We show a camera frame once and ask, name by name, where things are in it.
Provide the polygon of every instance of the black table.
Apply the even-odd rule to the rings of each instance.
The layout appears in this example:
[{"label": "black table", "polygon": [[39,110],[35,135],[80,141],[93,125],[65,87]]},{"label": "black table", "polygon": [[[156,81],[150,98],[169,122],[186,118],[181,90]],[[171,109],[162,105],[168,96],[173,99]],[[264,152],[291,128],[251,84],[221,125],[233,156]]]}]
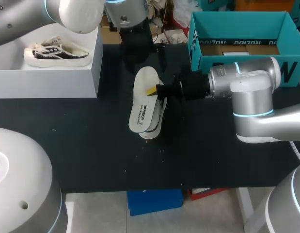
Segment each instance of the black table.
[{"label": "black table", "polygon": [[[187,45],[166,57],[168,83],[189,64]],[[160,70],[156,55],[142,66]],[[275,186],[300,164],[288,142],[238,141],[230,99],[170,98],[160,136],[146,141],[128,128],[133,83],[119,47],[105,45],[97,99],[0,100],[0,127],[36,140],[66,193]],[[299,87],[275,91],[274,108],[296,103]]]}]

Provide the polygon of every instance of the sneaker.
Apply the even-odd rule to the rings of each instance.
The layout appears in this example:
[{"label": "sneaker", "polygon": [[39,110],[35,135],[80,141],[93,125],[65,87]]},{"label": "sneaker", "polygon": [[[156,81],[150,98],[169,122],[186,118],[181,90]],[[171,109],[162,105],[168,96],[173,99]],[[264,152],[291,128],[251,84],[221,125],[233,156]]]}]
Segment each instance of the sneaker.
[{"label": "sneaker", "polygon": [[84,67],[91,62],[85,49],[60,36],[25,48],[24,60],[33,67]]}]

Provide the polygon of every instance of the blue object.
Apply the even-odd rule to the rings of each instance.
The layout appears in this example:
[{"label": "blue object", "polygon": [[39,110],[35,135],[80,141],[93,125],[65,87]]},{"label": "blue object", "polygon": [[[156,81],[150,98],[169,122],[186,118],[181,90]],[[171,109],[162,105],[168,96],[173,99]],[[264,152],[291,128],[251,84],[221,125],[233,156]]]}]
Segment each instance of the blue object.
[{"label": "blue object", "polygon": [[260,59],[268,55],[203,56],[200,44],[277,45],[281,67],[280,86],[300,81],[300,33],[286,12],[194,12],[188,49],[193,71],[207,74],[213,65]]},{"label": "blue object", "polygon": [[183,197],[180,189],[128,191],[127,202],[130,215],[136,216],[181,207]]}]

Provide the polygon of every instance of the white shoe sole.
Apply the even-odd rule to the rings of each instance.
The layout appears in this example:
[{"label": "white shoe sole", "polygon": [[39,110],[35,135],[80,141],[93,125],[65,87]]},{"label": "white shoe sole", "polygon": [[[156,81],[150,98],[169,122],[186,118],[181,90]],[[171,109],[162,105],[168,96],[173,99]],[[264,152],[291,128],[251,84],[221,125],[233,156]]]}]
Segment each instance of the white shoe sole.
[{"label": "white shoe sole", "polygon": [[161,111],[161,116],[159,118],[158,127],[153,132],[150,132],[150,133],[147,133],[147,132],[139,133],[140,137],[142,137],[144,139],[154,139],[160,134],[161,124],[163,121],[166,106],[167,106],[167,98],[164,99],[164,104],[163,104],[163,108]]},{"label": "white shoe sole", "polygon": [[32,67],[84,67],[91,62],[90,56],[79,59],[37,59],[24,56],[25,62]]}]

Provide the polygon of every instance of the white display pedestal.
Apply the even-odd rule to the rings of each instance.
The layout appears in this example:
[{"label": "white display pedestal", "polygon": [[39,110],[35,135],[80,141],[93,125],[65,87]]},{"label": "white display pedestal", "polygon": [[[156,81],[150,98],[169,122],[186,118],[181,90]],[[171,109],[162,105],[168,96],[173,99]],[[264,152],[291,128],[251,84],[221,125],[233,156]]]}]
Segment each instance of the white display pedestal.
[{"label": "white display pedestal", "polygon": [[[49,68],[31,67],[25,63],[23,51],[29,44],[59,35],[86,48],[91,63],[85,67]],[[59,24],[39,28],[0,46],[0,99],[96,98],[102,54],[98,28],[89,34],[77,34]]]}]

